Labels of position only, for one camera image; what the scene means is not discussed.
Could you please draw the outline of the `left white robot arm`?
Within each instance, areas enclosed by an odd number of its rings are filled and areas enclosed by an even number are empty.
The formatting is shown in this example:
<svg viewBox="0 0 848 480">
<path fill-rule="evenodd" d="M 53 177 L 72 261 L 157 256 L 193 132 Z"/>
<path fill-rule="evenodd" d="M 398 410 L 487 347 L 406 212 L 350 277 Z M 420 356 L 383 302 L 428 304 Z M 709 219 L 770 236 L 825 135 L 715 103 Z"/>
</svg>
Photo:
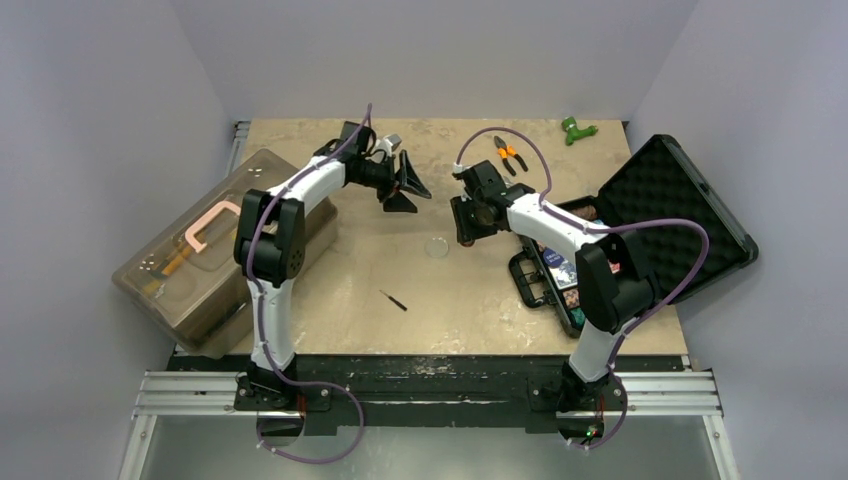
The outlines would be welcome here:
<svg viewBox="0 0 848 480">
<path fill-rule="evenodd" d="M 415 214 L 414 197 L 431 198 L 399 135 L 378 137 L 368 120 L 345 122 L 340 135 L 313 153 L 291 178 L 242 200 L 233 257 L 247 279 L 253 310 L 248 379 L 272 408 L 297 399 L 305 382 L 288 373 L 295 359 L 290 336 L 295 280 L 307 252 L 306 217 L 343 187 L 370 188 L 386 213 Z"/>
</svg>

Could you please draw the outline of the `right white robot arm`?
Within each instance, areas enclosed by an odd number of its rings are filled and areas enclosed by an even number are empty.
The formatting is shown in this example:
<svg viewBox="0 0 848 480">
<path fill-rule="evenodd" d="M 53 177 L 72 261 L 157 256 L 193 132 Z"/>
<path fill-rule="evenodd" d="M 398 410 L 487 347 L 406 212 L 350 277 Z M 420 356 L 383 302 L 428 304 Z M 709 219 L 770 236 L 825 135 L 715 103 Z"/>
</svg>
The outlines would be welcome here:
<svg viewBox="0 0 848 480">
<path fill-rule="evenodd" d="M 463 185 L 462 194 L 450 201 L 460 244 L 509 231 L 545 245 L 575 267 L 587 319 L 561 392 L 573 406 L 588 405 L 612 368 L 624 326 L 657 302 L 656 277 L 639 239 L 602 231 L 524 184 L 506 185 L 490 161 L 456 166 L 452 176 Z"/>
</svg>

